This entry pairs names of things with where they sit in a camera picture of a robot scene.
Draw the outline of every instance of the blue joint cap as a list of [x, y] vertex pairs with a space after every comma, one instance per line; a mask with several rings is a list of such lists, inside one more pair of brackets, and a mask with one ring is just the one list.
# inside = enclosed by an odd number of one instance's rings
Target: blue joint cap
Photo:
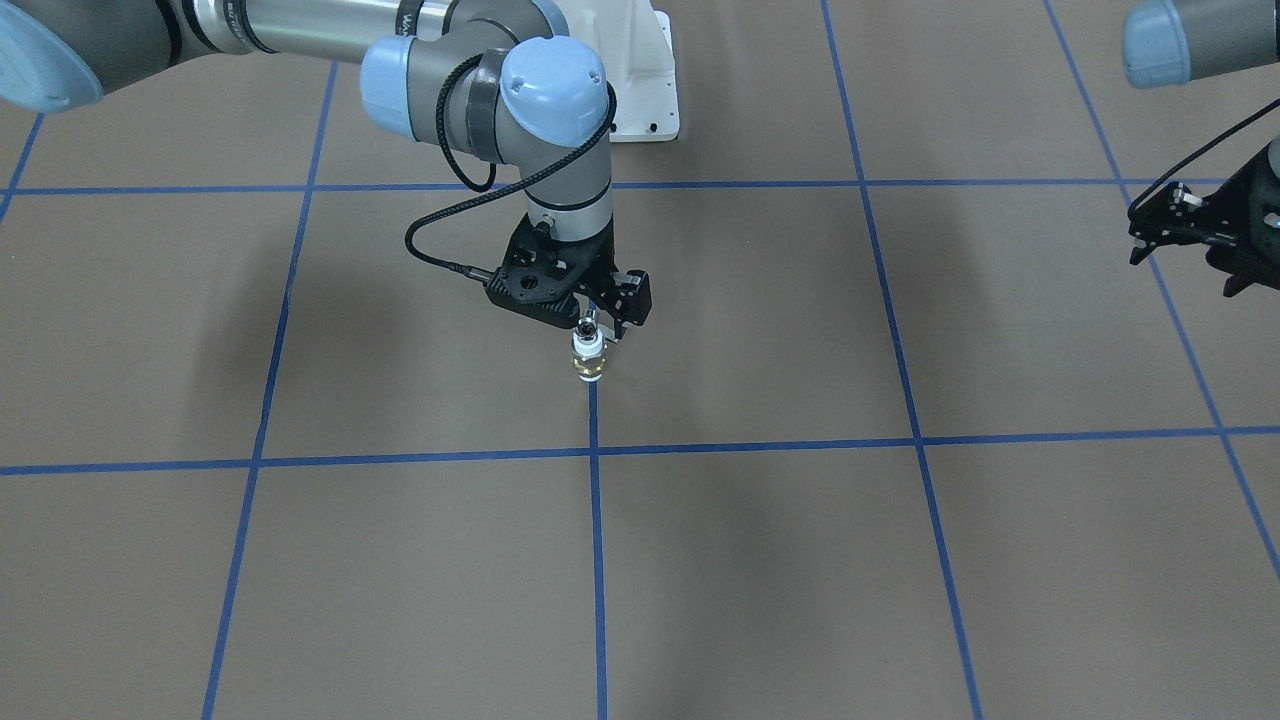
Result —
[[547, 24], [552, 26], [552, 33], [568, 35], [568, 20], [564, 19], [564, 12], [559, 9], [559, 5], [553, 0], [534, 0], [534, 5], [547, 18]]
[[584, 42], [526, 40], [502, 64], [502, 100], [526, 131], [563, 147], [586, 142], [609, 111], [604, 63]]
[[374, 41], [360, 63], [360, 99], [374, 124], [416, 141], [408, 117], [408, 53], [413, 37], [390, 35]]
[[1139, 88], [1184, 85], [1192, 79], [1192, 55], [1183, 18], [1172, 0], [1147, 0], [1124, 20], [1124, 72]]
[[102, 99], [102, 82], [63, 38], [0, 0], [0, 97], [35, 113], [63, 113]]

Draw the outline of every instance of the black cable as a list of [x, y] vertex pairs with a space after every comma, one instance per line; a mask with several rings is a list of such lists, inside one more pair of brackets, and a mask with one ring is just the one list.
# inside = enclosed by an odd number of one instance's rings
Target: black cable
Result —
[[453, 174], [462, 181], [462, 184], [470, 187], [475, 192], [485, 192], [493, 187], [493, 181], [498, 178], [498, 165], [489, 163], [489, 179], [486, 179], [484, 184], [472, 181], [465, 172], [462, 172], [458, 161], [453, 159], [453, 150], [449, 149], [449, 138], [444, 132], [444, 109], [449, 102], [449, 94], [453, 92], [453, 86], [458, 83], [458, 79], [461, 79], [462, 76], [479, 65], [481, 59], [484, 59], [483, 54], [475, 55], [462, 60], [461, 65], [453, 68], [453, 72], [444, 78], [444, 85], [440, 86], [440, 95], [435, 99], [435, 138], [440, 145], [440, 150], [444, 151], [444, 159], [449, 163], [449, 168], [453, 170]]
[[1137, 220], [1137, 218], [1134, 215], [1138, 211], [1138, 206], [1142, 205], [1143, 201], [1146, 201], [1148, 197], [1151, 197], [1151, 195], [1153, 192], [1156, 192], [1157, 190], [1160, 190], [1160, 187], [1164, 186], [1165, 182], [1169, 181], [1169, 178], [1174, 177], [1174, 174], [1176, 174], [1178, 170], [1181, 170], [1187, 165], [1190, 165], [1196, 160], [1199, 160], [1202, 155], [1204, 155], [1210, 150], [1217, 147], [1219, 143], [1221, 143], [1224, 140], [1226, 140], [1226, 138], [1231, 137], [1233, 135], [1240, 132], [1242, 129], [1252, 126], [1262, 115], [1266, 115], [1267, 113], [1270, 113], [1271, 110], [1275, 110], [1276, 108], [1280, 108], [1280, 97], [1272, 100], [1270, 104], [1267, 104], [1266, 108], [1262, 108], [1257, 113], [1253, 113], [1248, 118], [1244, 118], [1243, 120], [1235, 123], [1235, 126], [1233, 126], [1231, 129], [1229, 129], [1229, 131], [1224, 132], [1222, 135], [1215, 137], [1213, 140], [1208, 141], [1207, 145], [1204, 145], [1203, 147], [1201, 147], [1196, 152], [1192, 152], [1190, 155], [1188, 155], [1181, 163], [1178, 163], [1176, 165], [1174, 165], [1172, 168], [1170, 168], [1167, 173], [1165, 173], [1164, 176], [1161, 176], [1160, 179], [1157, 179], [1156, 182], [1151, 183], [1151, 187], [1148, 187], [1147, 190], [1142, 191], [1142, 195], [1139, 195], [1133, 202], [1129, 204], [1129, 220]]
[[543, 168], [541, 170], [538, 170], [536, 173], [529, 176], [527, 178], [525, 178], [525, 179], [522, 179], [520, 182], [513, 182], [513, 183], [511, 183], [511, 184], [508, 184], [506, 187], [500, 187], [500, 188], [498, 188], [498, 190], [495, 190], [493, 192], [485, 193], [485, 195], [480, 195], [480, 196], [476, 196], [476, 197], [470, 197], [467, 200], [463, 200], [462, 202], [458, 202], [456, 205], [451, 205], [451, 206], [448, 206], [448, 208], [445, 208], [443, 210], [436, 210], [435, 213], [431, 213], [430, 215], [424, 215], [424, 217], [419, 218], [417, 220], [413, 220], [413, 223], [408, 227], [408, 229], [404, 231], [404, 249], [408, 250], [408, 254], [412, 255], [413, 258], [417, 258], [419, 260], [421, 260], [424, 263], [430, 263], [431, 265], [435, 265], [436, 268], [444, 268], [445, 270], [452, 270], [454, 273], [458, 273], [460, 275], [466, 275], [466, 277], [468, 277], [468, 278], [471, 278], [474, 281], [485, 282], [488, 279], [485, 275], [489, 274], [486, 270], [480, 270], [477, 268], [472, 268], [471, 265], [462, 265], [460, 263], [451, 263], [448, 260], [440, 260], [439, 258], [434, 258], [431, 255], [428, 255], [426, 252], [422, 252], [421, 250], [417, 249], [417, 246], [413, 245], [413, 236], [417, 234], [417, 231], [425, 228], [426, 225], [429, 225], [429, 224], [431, 224], [434, 222], [443, 220], [444, 218], [448, 218], [448, 217], [452, 217], [452, 215], [457, 215], [458, 213], [465, 213], [467, 210], [474, 210], [474, 209], [476, 209], [476, 208], [479, 208], [481, 205], [488, 205], [489, 202], [493, 202], [494, 200], [502, 200], [503, 197], [506, 197], [508, 195], [512, 195], [515, 192], [520, 192], [520, 191], [525, 190], [526, 187], [530, 187], [532, 184], [540, 183], [544, 179], [552, 177], [553, 174], [563, 170], [573, 160], [577, 160], [579, 158], [581, 158], [582, 155], [585, 155], [590, 149], [595, 147], [596, 143], [599, 143], [600, 140], [604, 138], [604, 136], [609, 135], [609, 126], [613, 124], [613, 115], [618, 110], [618, 97], [617, 97], [617, 95], [613, 94], [613, 86], [605, 83], [605, 90], [609, 94], [609, 109], [608, 109], [608, 111], [604, 113], [604, 122], [600, 123], [600, 128], [596, 129], [595, 135], [593, 135], [586, 142], [584, 142], [577, 149], [575, 149], [572, 152], [570, 152], [568, 155], [561, 158], [556, 163], [552, 163], [550, 165]]

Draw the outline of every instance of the white plastic bracket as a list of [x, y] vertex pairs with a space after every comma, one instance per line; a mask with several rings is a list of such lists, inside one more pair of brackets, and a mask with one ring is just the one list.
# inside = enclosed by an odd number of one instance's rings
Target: white plastic bracket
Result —
[[613, 142], [662, 142], [680, 135], [671, 18], [650, 0], [556, 0], [570, 32], [604, 60], [618, 96]]

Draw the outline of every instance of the blue grid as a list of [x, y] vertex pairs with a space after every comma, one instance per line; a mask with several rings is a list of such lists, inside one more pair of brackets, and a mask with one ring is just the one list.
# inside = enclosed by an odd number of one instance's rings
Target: blue grid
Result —
[[[876, 259], [877, 275], [881, 283], [886, 320], [893, 342], [900, 382], [902, 386], [904, 402], [911, 427], [911, 437], [893, 438], [854, 438], [836, 441], [791, 441], [791, 442], [742, 442], [742, 443], [694, 443], [694, 445], [652, 445], [652, 446], [602, 446], [599, 439], [599, 402], [594, 386], [589, 391], [589, 445], [586, 447], [566, 448], [530, 448], [508, 451], [474, 451], [474, 452], [421, 452], [421, 454], [385, 454], [385, 455], [347, 455], [347, 456], [302, 456], [302, 457], [265, 457], [264, 446], [266, 430], [270, 421], [271, 402], [274, 397], [275, 382], [279, 373], [280, 356], [284, 347], [284, 338], [289, 319], [289, 304], [293, 281], [297, 275], [298, 259], [306, 234], [307, 219], [311, 201], [317, 192], [379, 192], [379, 191], [460, 191], [463, 186], [457, 183], [375, 183], [375, 184], [321, 184], [316, 182], [320, 156], [324, 146], [325, 127], [328, 123], [329, 106], [333, 99], [337, 79], [337, 64], [329, 68], [329, 78], [325, 87], [324, 102], [316, 127], [312, 149], [311, 167], [306, 184], [246, 184], [246, 186], [166, 186], [166, 187], [56, 187], [56, 188], [23, 188], [20, 179], [23, 170], [31, 158], [36, 145], [44, 115], [37, 115], [32, 123], [22, 150], [19, 161], [0, 195], [0, 222], [4, 220], [14, 199], [22, 196], [90, 196], [90, 195], [202, 195], [202, 193], [298, 193], [302, 197], [302, 206], [298, 217], [298, 225], [293, 243], [293, 252], [289, 260], [288, 277], [285, 282], [284, 297], [280, 305], [279, 322], [276, 327], [275, 342], [273, 346], [270, 369], [268, 372], [266, 387], [262, 396], [261, 420], [255, 438], [251, 457], [224, 459], [224, 460], [191, 460], [191, 461], [136, 461], [136, 462], [102, 462], [102, 464], [49, 464], [49, 465], [10, 465], [0, 466], [0, 477], [20, 475], [54, 475], [54, 474], [93, 474], [93, 473], [119, 473], [119, 471], [170, 471], [170, 470], [247, 470], [248, 477], [242, 501], [239, 523], [237, 527], [236, 544], [232, 552], [230, 569], [228, 571], [227, 589], [223, 602], [223, 611], [219, 621], [215, 642], [214, 657], [210, 666], [209, 684], [206, 688], [202, 719], [210, 720], [218, 693], [218, 683], [221, 662], [225, 653], [227, 638], [230, 629], [232, 611], [234, 607], [236, 589], [238, 584], [241, 561], [243, 559], [244, 543], [250, 528], [253, 496], [260, 470], [271, 468], [306, 468], [306, 466], [343, 466], [343, 465], [383, 465], [383, 464], [430, 464], [430, 462], [475, 462], [475, 461], [527, 461], [557, 457], [585, 457], [590, 462], [590, 509], [593, 528], [593, 559], [594, 559], [594, 594], [595, 594], [595, 635], [596, 635], [596, 712], [599, 720], [608, 717], [608, 671], [607, 671], [607, 643], [605, 643], [605, 585], [604, 585], [604, 537], [600, 498], [600, 457], [609, 456], [640, 456], [640, 455], [671, 455], [671, 454], [744, 454], [744, 452], [818, 452], [824, 450], [861, 450], [901, 447], [914, 448], [919, 464], [920, 478], [924, 487], [925, 500], [931, 523], [933, 525], [934, 541], [938, 552], [940, 569], [946, 585], [947, 600], [951, 607], [952, 624], [956, 634], [956, 643], [960, 652], [963, 671], [969, 693], [972, 712], [975, 720], [983, 716], [982, 702], [978, 692], [978, 683], [969, 655], [968, 642], [964, 630], [964, 619], [960, 610], [959, 593], [951, 574], [950, 559], [943, 533], [942, 519], [938, 511], [936, 495], [933, 491], [932, 475], [928, 464], [928, 447], [940, 446], [975, 446], [975, 445], [1018, 445], [1018, 443], [1059, 443], [1059, 442], [1114, 442], [1114, 441], [1146, 441], [1164, 438], [1219, 438], [1224, 452], [1231, 465], [1244, 497], [1245, 505], [1253, 518], [1260, 539], [1265, 546], [1271, 564], [1280, 578], [1280, 557], [1275, 543], [1261, 516], [1248, 479], [1236, 459], [1231, 442], [1233, 437], [1277, 436], [1280, 425], [1244, 425], [1228, 427], [1219, 414], [1212, 392], [1204, 378], [1197, 359], [1190, 338], [1183, 327], [1178, 307], [1169, 292], [1167, 283], [1160, 270], [1160, 265], [1151, 259], [1153, 279], [1165, 301], [1170, 320], [1172, 322], [1187, 359], [1194, 372], [1197, 384], [1203, 396], [1206, 407], [1210, 411], [1213, 425], [1206, 428], [1157, 428], [1138, 430], [1087, 430], [1065, 433], [1023, 433], [1023, 434], [979, 434], [979, 436], [938, 436], [928, 437], [920, 430], [915, 401], [911, 393], [910, 373], [906, 356], [902, 348], [897, 320], [893, 311], [893, 300], [890, 288], [890, 279], [884, 269], [879, 247], [879, 237], [876, 228], [876, 218], [870, 201], [869, 190], [878, 187], [947, 187], [947, 186], [974, 186], [974, 187], [1018, 187], [1018, 186], [1116, 186], [1119, 187], [1125, 204], [1130, 201], [1128, 184], [1149, 184], [1155, 178], [1126, 178], [1120, 172], [1120, 167], [1111, 151], [1102, 123], [1094, 110], [1093, 102], [1085, 88], [1084, 81], [1076, 67], [1070, 45], [1057, 19], [1052, 0], [1041, 0], [1044, 12], [1057, 36], [1064, 58], [1075, 79], [1080, 99], [1084, 102], [1098, 141], [1107, 156], [1112, 170], [1110, 178], [938, 178], [938, 179], [869, 179], [865, 177], [861, 152], [858, 143], [858, 132], [854, 122], [854, 113], [850, 106], [847, 86], [841, 68], [840, 54], [835, 38], [831, 20], [828, 0], [820, 0], [823, 20], [831, 51], [832, 67], [836, 73], [837, 90], [844, 109], [846, 129], [849, 135], [850, 151], [854, 159], [856, 178], [833, 181], [698, 181], [698, 182], [618, 182], [616, 188], [622, 191], [644, 190], [716, 190], [716, 188], [814, 188], [814, 187], [850, 187], [858, 188], [861, 196], [867, 228], [870, 237], [872, 250]], [[1224, 178], [1184, 178], [1185, 182], [1217, 184]]]

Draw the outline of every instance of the small bottle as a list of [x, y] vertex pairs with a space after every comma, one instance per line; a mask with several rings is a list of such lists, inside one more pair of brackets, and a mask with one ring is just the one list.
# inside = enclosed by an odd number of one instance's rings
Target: small bottle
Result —
[[573, 369], [588, 383], [604, 374], [604, 333], [591, 315], [584, 316], [573, 328]]

